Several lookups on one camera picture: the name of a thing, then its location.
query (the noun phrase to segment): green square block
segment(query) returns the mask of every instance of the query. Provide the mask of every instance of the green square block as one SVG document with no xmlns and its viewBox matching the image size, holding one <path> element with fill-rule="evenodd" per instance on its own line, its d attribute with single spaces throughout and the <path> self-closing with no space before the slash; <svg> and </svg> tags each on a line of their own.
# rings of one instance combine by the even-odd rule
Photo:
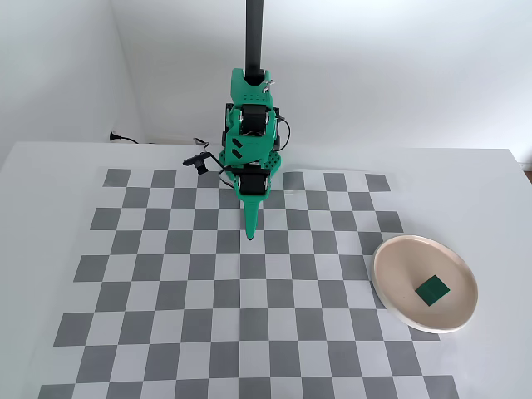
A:
<svg viewBox="0 0 532 399">
<path fill-rule="evenodd" d="M 449 291 L 449 287 L 447 287 L 443 281 L 434 275 L 420 285 L 416 290 L 416 293 L 427 305 L 431 306 Z"/>
</svg>

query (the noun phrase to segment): checkerboard mat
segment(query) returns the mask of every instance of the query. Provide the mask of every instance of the checkerboard mat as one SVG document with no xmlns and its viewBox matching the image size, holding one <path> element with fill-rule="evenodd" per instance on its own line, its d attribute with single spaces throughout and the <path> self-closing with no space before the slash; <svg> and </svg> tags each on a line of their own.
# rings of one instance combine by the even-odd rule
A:
<svg viewBox="0 0 532 399">
<path fill-rule="evenodd" d="M 381 304 L 385 175 L 275 176 L 252 241 L 218 173 L 108 170 L 38 399 L 455 399 L 439 337 Z"/>
</svg>

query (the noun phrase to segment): black pole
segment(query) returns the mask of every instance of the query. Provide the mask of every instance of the black pole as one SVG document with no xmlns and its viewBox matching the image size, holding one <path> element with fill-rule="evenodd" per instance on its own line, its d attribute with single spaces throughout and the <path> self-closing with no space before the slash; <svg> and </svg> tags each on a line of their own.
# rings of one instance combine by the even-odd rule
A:
<svg viewBox="0 0 532 399">
<path fill-rule="evenodd" d="M 264 0 L 246 0 L 246 68 L 245 80 L 258 85 L 264 80 L 260 69 L 260 51 L 263 40 Z"/>
</svg>

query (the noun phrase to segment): white wall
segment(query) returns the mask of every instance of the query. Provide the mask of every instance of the white wall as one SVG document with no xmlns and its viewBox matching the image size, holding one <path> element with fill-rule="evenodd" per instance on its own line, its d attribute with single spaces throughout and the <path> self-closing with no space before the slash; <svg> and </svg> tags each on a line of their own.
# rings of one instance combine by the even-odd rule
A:
<svg viewBox="0 0 532 399">
<path fill-rule="evenodd" d="M 0 165 L 17 140 L 143 139 L 109 0 L 0 0 Z"/>
<path fill-rule="evenodd" d="M 219 140 L 244 0 L 112 0 L 151 140 Z M 530 0 L 266 0 L 293 140 L 510 148 L 532 162 Z"/>
</svg>

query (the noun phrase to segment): white table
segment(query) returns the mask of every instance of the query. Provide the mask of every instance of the white table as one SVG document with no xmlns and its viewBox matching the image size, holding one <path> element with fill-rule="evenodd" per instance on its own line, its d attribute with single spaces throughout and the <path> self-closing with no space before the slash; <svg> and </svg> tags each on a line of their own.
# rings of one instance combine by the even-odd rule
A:
<svg viewBox="0 0 532 399">
<path fill-rule="evenodd" d="M 0 173 L 0 397 L 17 398 L 98 168 L 179 169 L 188 145 L 19 143 Z M 475 316 L 442 336 L 461 399 L 532 397 L 532 185 L 507 150 L 289 146 L 283 169 L 389 176 L 404 230 L 454 249 Z"/>
</svg>

